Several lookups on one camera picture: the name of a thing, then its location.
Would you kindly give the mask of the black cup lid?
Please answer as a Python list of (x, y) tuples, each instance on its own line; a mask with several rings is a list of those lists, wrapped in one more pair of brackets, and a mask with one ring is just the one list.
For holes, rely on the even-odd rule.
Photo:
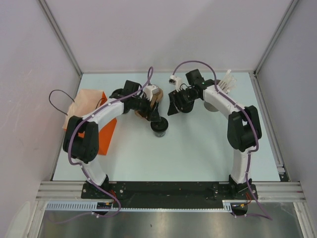
[(166, 118), (161, 117), (160, 121), (152, 121), (150, 127), (154, 132), (165, 132), (168, 129), (168, 121)]

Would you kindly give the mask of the orange paper bag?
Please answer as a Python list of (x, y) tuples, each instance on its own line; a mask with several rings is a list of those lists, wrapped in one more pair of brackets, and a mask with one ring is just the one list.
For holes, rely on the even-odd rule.
[[(74, 102), (68, 108), (67, 115), (63, 124), (63, 130), (66, 131), (68, 121), (72, 116), (83, 117), (91, 113), (96, 108), (107, 102), (107, 97), (102, 90), (81, 89), (79, 90)], [(105, 156), (108, 152), (110, 142), (116, 127), (117, 119), (111, 120), (99, 132), (99, 155)]]

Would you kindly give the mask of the dark single cup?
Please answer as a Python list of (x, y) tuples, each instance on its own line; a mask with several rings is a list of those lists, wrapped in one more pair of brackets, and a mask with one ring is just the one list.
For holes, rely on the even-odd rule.
[(154, 130), (154, 135), (156, 137), (163, 137), (166, 134), (166, 129), (165, 130)]

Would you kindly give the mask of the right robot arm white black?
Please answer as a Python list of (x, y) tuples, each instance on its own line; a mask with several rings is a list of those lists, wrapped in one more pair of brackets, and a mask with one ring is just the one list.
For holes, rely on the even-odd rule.
[(172, 74), (169, 83), (175, 90), (169, 93), (168, 115), (188, 113), (197, 99), (215, 107), (227, 119), (227, 139), (233, 148), (233, 167), (228, 178), (228, 192), (234, 199), (251, 192), (251, 155), (259, 149), (262, 129), (255, 106), (245, 107), (229, 97), (217, 79), (205, 80), (198, 69), (186, 74), (188, 87), (183, 80)]

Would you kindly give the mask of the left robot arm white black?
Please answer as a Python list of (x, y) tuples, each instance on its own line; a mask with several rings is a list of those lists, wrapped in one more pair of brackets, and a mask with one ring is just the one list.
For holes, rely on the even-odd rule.
[(98, 198), (109, 194), (107, 179), (97, 158), (100, 147), (100, 132), (107, 126), (107, 136), (113, 134), (115, 119), (134, 110), (136, 115), (150, 122), (157, 137), (165, 135), (168, 122), (159, 115), (159, 102), (163, 90), (156, 85), (142, 87), (139, 83), (127, 80), (123, 88), (112, 92), (109, 99), (91, 113), (83, 117), (72, 116), (67, 125), (63, 150), (68, 153), (70, 164), (80, 165), (87, 181), (94, 184), (92, 192)]

